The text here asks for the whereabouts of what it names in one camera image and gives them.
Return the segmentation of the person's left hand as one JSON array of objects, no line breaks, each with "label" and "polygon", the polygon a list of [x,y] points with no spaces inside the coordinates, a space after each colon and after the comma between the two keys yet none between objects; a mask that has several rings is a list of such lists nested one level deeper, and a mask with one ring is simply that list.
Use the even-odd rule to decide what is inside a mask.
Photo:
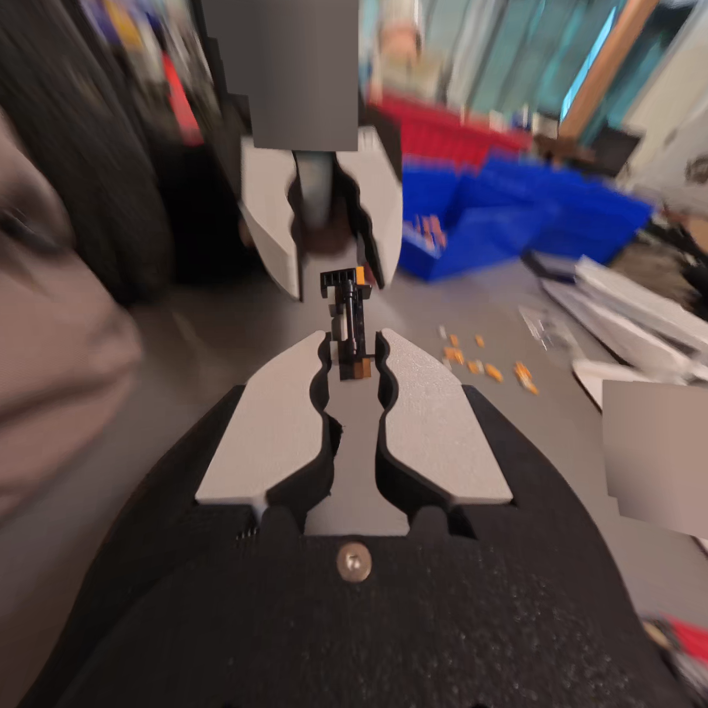
[{"label": "person's left hand", "polygon": [[304,257],[337,257],[354,242],[347,218],[332,219],[319,227],[300,222],[297,227],[299,250]]}]

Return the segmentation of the white papers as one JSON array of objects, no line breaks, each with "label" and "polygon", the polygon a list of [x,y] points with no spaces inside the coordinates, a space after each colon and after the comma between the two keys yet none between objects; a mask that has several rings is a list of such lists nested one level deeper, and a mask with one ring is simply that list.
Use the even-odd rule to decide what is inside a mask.
[{"label": "white papers", "polygon": [[586,256],[574,270],[576,285],[597,303],[707,356],[707,323],[695,314]]}]

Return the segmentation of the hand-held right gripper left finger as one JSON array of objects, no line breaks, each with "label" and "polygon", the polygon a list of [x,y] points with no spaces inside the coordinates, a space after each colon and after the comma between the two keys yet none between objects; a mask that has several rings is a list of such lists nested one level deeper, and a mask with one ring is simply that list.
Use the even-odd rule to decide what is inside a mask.
[{"label": "hand-held right gripper left finger", "polygon": [[331,335],[316,331],[246,385],[195,492],[201,506],[245,506],[259,525],[287,509],[300,530],[334,480],[342,425],[326,412]]}]

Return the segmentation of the wooden post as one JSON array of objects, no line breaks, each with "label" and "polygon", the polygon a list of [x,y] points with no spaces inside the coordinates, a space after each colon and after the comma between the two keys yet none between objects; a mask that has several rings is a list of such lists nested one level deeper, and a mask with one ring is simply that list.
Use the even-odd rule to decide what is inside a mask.
[{"label": "wooden post", "polygon": [[559,137],[577,140],[581,136],[658,3],[626,2],[559,126]]}]

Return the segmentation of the blue plastic bin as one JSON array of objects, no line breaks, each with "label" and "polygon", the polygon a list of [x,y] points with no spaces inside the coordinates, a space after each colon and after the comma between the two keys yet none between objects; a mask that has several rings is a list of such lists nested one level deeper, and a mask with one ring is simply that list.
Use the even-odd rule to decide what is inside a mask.
[{"label": "blue plastic bin", "polygon": [[490,157],[479,177],[546,207],[550,220],[528,249],[606,265],[650,221],[653,207],[577,171]]},{"label": "blue plastic bin", "polygon": [[447,234],[439,258],[402,237],[399,269],[426,282],[516,260],[550,220],[546,207],[513,195],[478,171],[407,162],[402,178],[403,223],[415,215],[437,215]]}]

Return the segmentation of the heap of orange lego parts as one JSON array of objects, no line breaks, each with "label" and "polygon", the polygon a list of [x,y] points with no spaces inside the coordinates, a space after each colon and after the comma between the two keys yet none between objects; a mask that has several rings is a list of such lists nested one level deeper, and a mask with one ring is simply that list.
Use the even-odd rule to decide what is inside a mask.
[{"label": "heap of orange lego parts", "polygon": [[403,239],[433,258],[439,258],[447,248],[447,234],[437,215],[415,215],[412,221],[405,221]]}]

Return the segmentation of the lego instruction booklet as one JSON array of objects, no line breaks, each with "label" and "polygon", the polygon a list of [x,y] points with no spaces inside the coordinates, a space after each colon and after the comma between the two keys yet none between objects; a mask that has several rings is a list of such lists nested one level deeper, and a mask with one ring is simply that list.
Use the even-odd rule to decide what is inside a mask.
[{"label": "lego instruction booklet", "polygon": [[677,128],[626,188],[656,209],[707,218],[707,109]]}]

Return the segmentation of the clear plastic parts bag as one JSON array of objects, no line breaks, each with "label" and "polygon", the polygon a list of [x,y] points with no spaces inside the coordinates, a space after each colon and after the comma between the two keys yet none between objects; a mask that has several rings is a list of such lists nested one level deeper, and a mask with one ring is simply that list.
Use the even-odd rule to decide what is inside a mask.
[{"label": "clear plastic parts bag", "polygon": [[532,337],[546,351],[564,351],[572,355],[578,350],[578,343],[569,327],[553,313],[521,306],[519,314]]}]

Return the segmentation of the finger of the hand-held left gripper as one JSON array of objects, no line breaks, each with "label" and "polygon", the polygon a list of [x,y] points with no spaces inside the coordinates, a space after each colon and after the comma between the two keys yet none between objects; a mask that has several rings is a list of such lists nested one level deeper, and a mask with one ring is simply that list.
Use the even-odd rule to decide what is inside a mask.
[{"label": "finger of the hand-held left gripper", "polygon": [[292,235],[295,213],[288,200],[296,177],[290,151],[258,148],[241,139],[240,209],[271,279],[292,299],[302,298],[302,268]]},{"label": "finger of the hand-held left gripper", "polygon": [[402,183],[375,127],[358,129],[358,146],[335,154],[348,216],[377,287],[388,288],[402,250]]}]

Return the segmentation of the orange traffic cone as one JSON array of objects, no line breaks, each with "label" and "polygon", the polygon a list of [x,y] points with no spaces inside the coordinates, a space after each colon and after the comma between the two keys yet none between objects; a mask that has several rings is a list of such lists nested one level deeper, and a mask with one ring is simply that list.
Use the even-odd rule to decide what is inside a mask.
[{"label": "orange traffic cone", "polygon": [[162,63],[169,90],[169,103],[182,142],[187,146],[201,146],[204,144],[204,140],[198,121],[192,111],[176,67],[166,50],[162,51]]}]

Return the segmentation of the lego car chassis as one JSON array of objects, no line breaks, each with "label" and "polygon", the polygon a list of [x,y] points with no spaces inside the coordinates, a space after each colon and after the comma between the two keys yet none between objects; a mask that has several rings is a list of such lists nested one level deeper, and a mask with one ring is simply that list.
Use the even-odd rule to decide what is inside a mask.
[{"label": "lego car chassis", "polygon": [[666,617],[643,617],[642,625],[677,681],[707,702],[707,630]]}]

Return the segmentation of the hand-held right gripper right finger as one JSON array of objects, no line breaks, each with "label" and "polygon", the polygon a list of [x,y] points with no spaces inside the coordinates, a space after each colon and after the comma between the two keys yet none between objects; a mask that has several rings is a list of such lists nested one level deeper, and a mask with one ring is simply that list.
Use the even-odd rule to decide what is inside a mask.
[{"label": "hand-held right gripper right finger", "polygon": [[376,487],[411,523],[425,507],[507,506],[513,494],[459,379],[392,329],[376,332]]}]

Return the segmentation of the black fleece jacket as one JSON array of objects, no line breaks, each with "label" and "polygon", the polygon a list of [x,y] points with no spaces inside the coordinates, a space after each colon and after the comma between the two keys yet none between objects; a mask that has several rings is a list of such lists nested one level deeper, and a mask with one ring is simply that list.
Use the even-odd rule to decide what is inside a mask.
[{"label": "black fleece jacket", "polygon": [[163,296],[173,235],[132,97],[78,1],[1,2],[1,108],[121,305]]}]

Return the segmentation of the orange black lego subassembly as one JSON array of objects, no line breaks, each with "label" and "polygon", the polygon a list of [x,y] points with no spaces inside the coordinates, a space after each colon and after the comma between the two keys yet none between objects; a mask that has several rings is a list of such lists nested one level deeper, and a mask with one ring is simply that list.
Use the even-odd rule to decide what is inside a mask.
[{"label": "orange black lego subassembly", "polygon": [[363,380],[371,377],[371,355],[367,353],[365,338],[364,303],[372,286],[367,283],[365,268],[357,266],[358,285],[347,282],[342,288],[320,289],[328,302],[332,318],[332,342],[336,347],[341,381]]}]

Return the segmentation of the scattered small lego pieces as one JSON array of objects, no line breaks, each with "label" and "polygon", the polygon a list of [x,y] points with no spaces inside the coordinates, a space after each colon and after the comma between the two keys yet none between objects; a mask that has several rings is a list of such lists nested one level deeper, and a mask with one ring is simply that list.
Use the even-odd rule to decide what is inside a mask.
[{"label": "scattered small lego pieces", "polygon": [[[464,368],[468,373],[475,376],[485,376],[486,378],[502,384],[505,382],[505,375],[501,368],[489,361],[481,358],[468,358],[465,355],[459,337],[454,333],[448,333],[447,329],[438,326],[438,336],[443,341],[440,362],[449,371],[455,367]],[[521,360],[516,360],[511,366],[511,375],[521,389],[534,396],[539,395],[538,387],[529,368]]]}]

